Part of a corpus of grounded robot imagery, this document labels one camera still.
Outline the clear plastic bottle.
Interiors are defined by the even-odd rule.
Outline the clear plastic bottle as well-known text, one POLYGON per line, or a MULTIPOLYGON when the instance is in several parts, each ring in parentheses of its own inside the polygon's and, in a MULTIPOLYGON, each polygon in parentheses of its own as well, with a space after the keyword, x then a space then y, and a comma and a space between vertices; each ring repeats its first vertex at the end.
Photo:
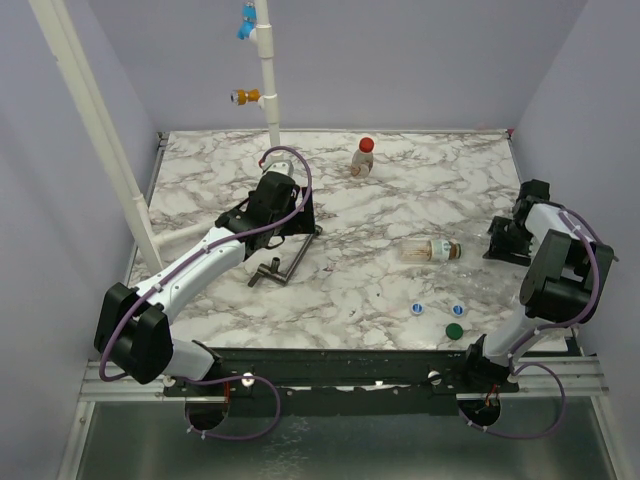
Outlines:
POLYGON ((509 308, 520 288, 523 268, 482 260, 478 265, 457 264, 450 273, 451 290, 466 307, 475 303, 491 308, 509 308))

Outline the clear bottle red label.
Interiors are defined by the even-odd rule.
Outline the clear bottle red label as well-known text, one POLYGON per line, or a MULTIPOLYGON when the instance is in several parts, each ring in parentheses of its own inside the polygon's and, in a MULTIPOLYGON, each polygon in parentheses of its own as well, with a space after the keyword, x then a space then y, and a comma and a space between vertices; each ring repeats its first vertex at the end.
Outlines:
POLYGON ((359 150, 358 145, 351 161, 351 175, 354 177, 365 178, 370 174, 373 164, 373 151, 371 153, 363 153, 359 150))

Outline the clear bottle green white label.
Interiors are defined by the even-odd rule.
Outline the clear bottle green white label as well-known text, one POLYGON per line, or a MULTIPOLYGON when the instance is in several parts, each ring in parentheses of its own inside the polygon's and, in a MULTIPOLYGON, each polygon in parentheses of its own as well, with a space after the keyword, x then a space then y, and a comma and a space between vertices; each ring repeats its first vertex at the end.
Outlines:
POLYGON ((447 239, 407 240, 399 248, 399 258, 407 263, 447 262, 461 255, 461 245, 447 239))

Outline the red bottle cap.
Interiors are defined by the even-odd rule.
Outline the red bottle cap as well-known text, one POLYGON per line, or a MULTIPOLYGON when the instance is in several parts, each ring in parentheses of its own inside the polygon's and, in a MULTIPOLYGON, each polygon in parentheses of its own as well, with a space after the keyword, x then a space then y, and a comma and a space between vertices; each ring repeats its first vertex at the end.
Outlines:
POLYGON ((374 140, 370 137, 364 137, 359 141, 359 150, 363 153, 371 153, 374 146, 374 140))

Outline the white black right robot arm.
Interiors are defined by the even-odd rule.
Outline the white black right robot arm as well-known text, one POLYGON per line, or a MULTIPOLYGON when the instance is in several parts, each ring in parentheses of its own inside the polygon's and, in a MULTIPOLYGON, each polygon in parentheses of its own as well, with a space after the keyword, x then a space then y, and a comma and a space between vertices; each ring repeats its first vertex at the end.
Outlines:
POLYGON ((615 257, 582 217, 550 200, 550 185, 540 180, 521 184, 512 216, 494 217, 488 233, 484 257, 527 272, 514 316, 466 351, 460 379, 474 392, 503 384, 545 335, 588 322, 615 257))

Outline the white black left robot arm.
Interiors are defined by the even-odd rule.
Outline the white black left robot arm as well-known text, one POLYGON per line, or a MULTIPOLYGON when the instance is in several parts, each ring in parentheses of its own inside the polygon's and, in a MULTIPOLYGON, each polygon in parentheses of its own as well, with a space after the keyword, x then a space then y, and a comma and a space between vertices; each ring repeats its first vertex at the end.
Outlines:
POLYGON ((172 337, 180 312, 214 280, 267 249, 274 237, 310 234, 315 229, 312 190, 288 175, 268 172, 255 190, 222 213, 204 238, 162 271, 134 287, 117 283, 105 294, 94 347, 100 377, 112 380, 108 363, 140 384, 164 375, 187 379, 201 395, 222 380, 215 354, 195 341, 172 337))

